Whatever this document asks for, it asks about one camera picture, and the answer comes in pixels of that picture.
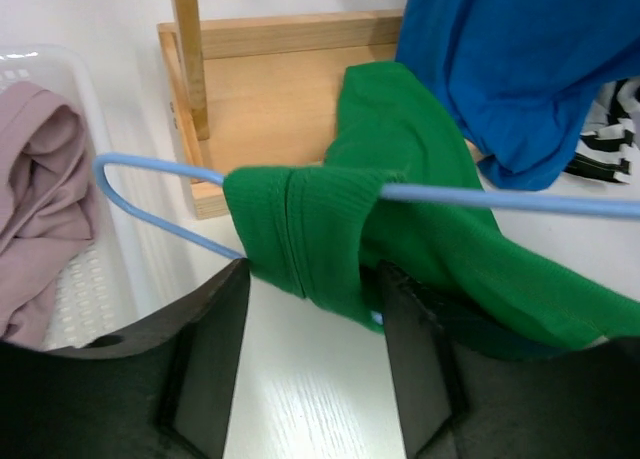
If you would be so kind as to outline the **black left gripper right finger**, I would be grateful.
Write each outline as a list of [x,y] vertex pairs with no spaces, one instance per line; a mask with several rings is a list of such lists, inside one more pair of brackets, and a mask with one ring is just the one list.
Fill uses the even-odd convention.
[[579,351],[502,327],[381,263],[377,283],[409,458],[635,458],[639,341]]

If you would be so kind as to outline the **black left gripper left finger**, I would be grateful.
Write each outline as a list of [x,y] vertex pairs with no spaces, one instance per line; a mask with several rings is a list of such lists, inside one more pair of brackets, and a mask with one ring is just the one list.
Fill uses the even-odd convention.
[[250,292],[235,260],[81,348],[1,346],[5,458],[220,458]]

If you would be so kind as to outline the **green tank top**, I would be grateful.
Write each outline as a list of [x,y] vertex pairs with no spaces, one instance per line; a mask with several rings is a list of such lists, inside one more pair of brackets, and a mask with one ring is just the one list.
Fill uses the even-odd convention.
[[435,97],[403,65],[374,62],[346,70],[322,165],[239,168],[223,190],[256,277],[367,328],[385,261],[465,322],[573,350],[638,334],[635,300],[512,242],[490,210],[387,201],[388,183],[480,188]]

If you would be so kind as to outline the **pink tank top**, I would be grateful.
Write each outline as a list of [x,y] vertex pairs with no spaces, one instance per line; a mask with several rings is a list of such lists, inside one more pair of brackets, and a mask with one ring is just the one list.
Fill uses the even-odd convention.
[[42,345],[59,275],[99,224],[84,118],[32,82],[1,94],[1,338]]

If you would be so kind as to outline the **blue tank top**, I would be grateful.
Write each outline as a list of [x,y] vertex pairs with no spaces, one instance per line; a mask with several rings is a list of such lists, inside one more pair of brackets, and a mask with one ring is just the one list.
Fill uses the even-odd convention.
[[601,87],[639,73],[639,0],[407,0],[396,51],[495,186],[548,188]]

